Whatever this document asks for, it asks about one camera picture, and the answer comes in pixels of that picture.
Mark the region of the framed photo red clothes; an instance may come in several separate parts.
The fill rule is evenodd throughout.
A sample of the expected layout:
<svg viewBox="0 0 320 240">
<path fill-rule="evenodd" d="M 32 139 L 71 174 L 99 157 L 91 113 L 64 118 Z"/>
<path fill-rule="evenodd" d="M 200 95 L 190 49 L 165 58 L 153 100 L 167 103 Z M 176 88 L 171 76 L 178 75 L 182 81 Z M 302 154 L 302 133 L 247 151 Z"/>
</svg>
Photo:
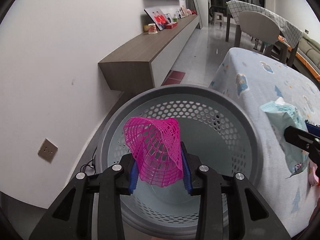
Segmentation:
<svg viewBox="0 0 320 240">
<path fill-rule="evenodd" d="M 168 21 L 161 9 L 159 9 L 158 7 L 151 7 L 144 9 L 144 11 L 147 13 L 147 15 L 150 16 L 150 18 L 153 20 L 153 22 L 160 31 L 165 29 L 165 26 L 168 24 Z"/>
</svg>

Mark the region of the leaning mirror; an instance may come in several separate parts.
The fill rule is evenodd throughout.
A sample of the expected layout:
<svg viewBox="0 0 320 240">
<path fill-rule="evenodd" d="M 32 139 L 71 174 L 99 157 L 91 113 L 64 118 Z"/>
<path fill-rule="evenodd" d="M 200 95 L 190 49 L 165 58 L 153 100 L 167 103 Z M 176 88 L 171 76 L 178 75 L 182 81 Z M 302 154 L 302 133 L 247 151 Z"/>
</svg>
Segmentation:
<svg viewBox="0 0 320 240">
<path fill-rule="evenodd" d="M 202 23 L 199 4 L 198 4 L 197 0 L 193 0 L 193 3 L 194 3 L 195 11 L 197 12 L 197 15 L 198 15 L 198 18 L 199 18 L 199 29 L 202 29 L 203 28 L 203 23 Z"/>
</svg>

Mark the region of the wet wipes pack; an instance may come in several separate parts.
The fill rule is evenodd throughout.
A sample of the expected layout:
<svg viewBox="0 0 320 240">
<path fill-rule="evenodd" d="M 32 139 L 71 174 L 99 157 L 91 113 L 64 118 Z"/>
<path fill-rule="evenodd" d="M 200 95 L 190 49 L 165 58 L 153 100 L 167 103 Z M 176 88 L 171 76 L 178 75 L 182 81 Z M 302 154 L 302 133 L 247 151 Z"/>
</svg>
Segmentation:
<svg viewBox="0 0 320 240">
<path fill-rule="evenodd" d="M 303 136 L 307 128 L 299 109 L 282 97 L 260 106 L 268 122 L 261 126 L 261 141 L 281 148 L 290 177 L 302 173 L 308 165 L 310 143 Z"/>
</svg>

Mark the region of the grey perforated trash basket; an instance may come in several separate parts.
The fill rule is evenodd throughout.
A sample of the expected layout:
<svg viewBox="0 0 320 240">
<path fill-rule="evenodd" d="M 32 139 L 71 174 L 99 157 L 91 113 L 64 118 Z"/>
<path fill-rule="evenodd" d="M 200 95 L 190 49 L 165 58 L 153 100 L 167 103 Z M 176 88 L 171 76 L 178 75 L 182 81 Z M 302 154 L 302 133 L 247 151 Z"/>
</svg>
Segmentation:
<svg viewBox="0 0 320 240">
<path fill-rule="evenodd" d="M 107 122 L 96 155 L 97 171 L 133 160 L 130 192 L 120 197 L 126 224 L 151 236 L 189 239 L 196 234 L 200 197 L 191 156 L 218 174 L 242 173 L 258 185 L 263 153 L 245 111 L 209 88 L 174 85 L 143 92 Z"/>
</svg>

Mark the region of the white red paper cup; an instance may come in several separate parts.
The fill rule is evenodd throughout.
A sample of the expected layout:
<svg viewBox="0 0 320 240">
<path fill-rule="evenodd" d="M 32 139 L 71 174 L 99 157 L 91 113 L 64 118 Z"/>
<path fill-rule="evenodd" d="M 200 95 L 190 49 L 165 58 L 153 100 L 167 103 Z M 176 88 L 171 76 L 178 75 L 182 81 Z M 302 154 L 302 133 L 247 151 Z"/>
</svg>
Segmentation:
<svg viewBox="0 0 320 240">
<path fill-rule="evenodd" d="M 148 34 L 149 35 L 153 35 L 153 34 L 157 34 L 157 26 L 154 23 L 150 23 L 148 24 Z"/>
</svg>

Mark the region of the orange checkered sofa blanket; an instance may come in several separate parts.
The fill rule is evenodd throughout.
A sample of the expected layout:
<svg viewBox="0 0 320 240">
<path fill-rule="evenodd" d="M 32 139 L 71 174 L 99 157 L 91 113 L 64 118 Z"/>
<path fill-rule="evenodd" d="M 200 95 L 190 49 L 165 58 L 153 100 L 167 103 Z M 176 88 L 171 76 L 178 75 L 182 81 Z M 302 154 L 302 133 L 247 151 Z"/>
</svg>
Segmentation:
<svg viewBox="0 0 320 240">
<path fill-rule="evenodd" d="M 292 48 L 287 43 L 287 40 L 281 35 L 278 36 L 278 40 L 287 46 L 290 55 Z M 316 65 L 299 48 L 297 48 L 296 51 L 296 58 L 311 73 L 311 75 L 319 81 L 319 68 L 316 67 Z"/>
</svg>

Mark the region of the light blue patterned table blanket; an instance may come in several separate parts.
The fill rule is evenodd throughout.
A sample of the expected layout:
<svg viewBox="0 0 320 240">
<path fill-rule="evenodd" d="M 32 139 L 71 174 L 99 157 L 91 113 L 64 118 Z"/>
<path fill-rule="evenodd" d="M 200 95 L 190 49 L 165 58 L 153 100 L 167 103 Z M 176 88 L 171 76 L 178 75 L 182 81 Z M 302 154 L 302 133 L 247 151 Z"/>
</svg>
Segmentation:
<svg viewBox="0 0 320 240">
<path fill-rule="evenodd" d="M 263 172 L 257 187 L 290 236 L 304 230 L 319 198 L 308 170 L 291 175 L 273 127 L 261 106 L 278 98 L 295 106 L 303 119 L 319 124 L 319 90 L 303 74 L 256 52 L 231 48 L 210 88 L 234 100 L 251 118 L 263 148 Z"/>
</svg>

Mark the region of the checkered tablecloth dining table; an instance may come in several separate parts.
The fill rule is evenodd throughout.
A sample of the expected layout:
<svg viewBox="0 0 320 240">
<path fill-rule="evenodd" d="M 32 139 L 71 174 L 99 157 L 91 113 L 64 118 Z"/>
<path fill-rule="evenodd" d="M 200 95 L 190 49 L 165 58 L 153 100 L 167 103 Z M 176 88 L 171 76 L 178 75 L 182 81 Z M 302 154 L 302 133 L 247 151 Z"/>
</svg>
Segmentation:
<svg viewBox="0 0 320 240">
<path fill-rule="evenodd" d="M 246 33 L 264 42 L 264 55 L 270 56 L 272 46 L 281 34 L 291 47 L 289 59 L 286 58 L 287 53 L 284 53 L 281 62 L 286 62 L 290 67 L 293 65 L 299 42 L 303 37 L 300 29 L 274 12 L 251 3 L 231 0 L 227 2 L 227 9 L 236 23 L 235 47 L 240 46 L 241 34 Z"/>
</svg>

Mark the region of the green grey sofa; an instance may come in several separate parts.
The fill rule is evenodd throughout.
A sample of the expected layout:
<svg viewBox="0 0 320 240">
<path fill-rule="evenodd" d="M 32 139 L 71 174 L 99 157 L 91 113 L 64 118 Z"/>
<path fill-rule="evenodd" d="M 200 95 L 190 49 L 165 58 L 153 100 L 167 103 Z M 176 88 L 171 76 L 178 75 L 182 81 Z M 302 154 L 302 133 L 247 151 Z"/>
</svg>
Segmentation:
<svg viewBox="0 0 320 240">
<path fill-rule="evenodd" d="M 300 39 L 298 48 L 316 65 L 316 67 L 319 68 L 320 53 L 319 43 L 317 41 L 311 39 L 308 35 L 303 34 L 303 37 Z"/>
</svg>

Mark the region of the red tray on cabinet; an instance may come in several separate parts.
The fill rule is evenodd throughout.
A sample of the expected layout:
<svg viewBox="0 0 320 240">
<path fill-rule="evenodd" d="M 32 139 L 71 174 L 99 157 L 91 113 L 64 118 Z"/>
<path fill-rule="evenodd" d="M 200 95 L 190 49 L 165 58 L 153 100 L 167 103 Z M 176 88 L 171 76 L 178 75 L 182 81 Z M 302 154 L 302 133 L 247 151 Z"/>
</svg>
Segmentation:
<svg viewBox="0 0 320 240">
<path fill-rule="evenodd" d="M 177 22 L 168 23 L 165 25 L 166 29 L 172 29 L 177 26 Z"/>
</svg>

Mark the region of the pink plastic mesh net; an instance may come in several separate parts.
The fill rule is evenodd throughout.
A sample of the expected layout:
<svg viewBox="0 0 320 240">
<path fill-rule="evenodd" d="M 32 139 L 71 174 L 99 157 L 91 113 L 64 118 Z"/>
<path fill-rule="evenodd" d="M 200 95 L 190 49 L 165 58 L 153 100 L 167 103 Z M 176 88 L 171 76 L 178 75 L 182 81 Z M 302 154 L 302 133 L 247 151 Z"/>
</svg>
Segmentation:
<svg viewBox="0 0 320 240">
<path fill-rule="evenodd" d="M 166 187 L 183 178 L 180 126 L 176 119 L 131 117 L 123 131 L 140 180 Z"/>
</svg>

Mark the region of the dark red floor mat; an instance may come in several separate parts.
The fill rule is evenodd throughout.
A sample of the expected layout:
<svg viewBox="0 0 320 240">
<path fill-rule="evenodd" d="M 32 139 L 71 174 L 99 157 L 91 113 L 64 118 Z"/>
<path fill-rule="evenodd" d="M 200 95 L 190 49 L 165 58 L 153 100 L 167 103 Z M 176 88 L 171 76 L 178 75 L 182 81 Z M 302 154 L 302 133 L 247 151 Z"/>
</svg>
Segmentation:
<svg viewBox="0 0 320 240">
<path fill-rule="evenodd" d="M 164 79 L 162 86 L 166 85 L 178 85 L 181 83 L 185 76 L 185 72 L 180 72 L 176 70 L 171 70 L 166 78 Z"/>
</svg>

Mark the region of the pink snack wrapper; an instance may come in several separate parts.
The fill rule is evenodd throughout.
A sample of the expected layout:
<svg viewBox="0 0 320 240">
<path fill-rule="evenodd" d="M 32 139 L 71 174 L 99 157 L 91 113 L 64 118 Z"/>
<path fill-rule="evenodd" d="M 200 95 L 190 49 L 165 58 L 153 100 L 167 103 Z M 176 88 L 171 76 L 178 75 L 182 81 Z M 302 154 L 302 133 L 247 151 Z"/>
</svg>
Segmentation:
<svg viewBox="0 0 320 240">
<path fill-rule="evenodd" d="M 310 186 L 316 186 L 319 183 L 319 178 L 316 175 L 317 165 L 313 162 L 309 162 L 308 168 L 308 181 Z"/>
</svg>

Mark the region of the grey dining chair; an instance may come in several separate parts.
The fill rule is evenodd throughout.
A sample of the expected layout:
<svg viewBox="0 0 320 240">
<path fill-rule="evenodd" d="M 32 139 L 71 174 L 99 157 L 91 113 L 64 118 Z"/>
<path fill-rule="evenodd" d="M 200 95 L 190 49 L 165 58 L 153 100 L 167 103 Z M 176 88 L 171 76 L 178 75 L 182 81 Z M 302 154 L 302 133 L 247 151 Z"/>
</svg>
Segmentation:
<svg viewBox="0 0 320 240">
<path fill-rule="evenodd" d="M 278 41 L 280 29 L 271 18 L 256 11 L 242 11 L 238 15 L 241 31 L 264 42 L 265 56 L 271 56 L 273 45 Z"/>
</svg>

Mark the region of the wooden tv cabinet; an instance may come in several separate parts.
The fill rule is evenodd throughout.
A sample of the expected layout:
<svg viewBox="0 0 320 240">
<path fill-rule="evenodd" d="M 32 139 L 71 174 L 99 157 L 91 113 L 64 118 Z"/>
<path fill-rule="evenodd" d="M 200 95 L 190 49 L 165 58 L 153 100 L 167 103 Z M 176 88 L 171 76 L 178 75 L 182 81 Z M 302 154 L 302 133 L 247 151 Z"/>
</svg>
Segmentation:
<svg viewBox="0 0 320 240">
<path fill-rule="evenodd" d="M 172 29 L 140 34 L 108 54 L 98 66 L 109 88 L 137 95 L 160 87 L 199 23 L 199 15 L 185 17 Z"/>
</svg>

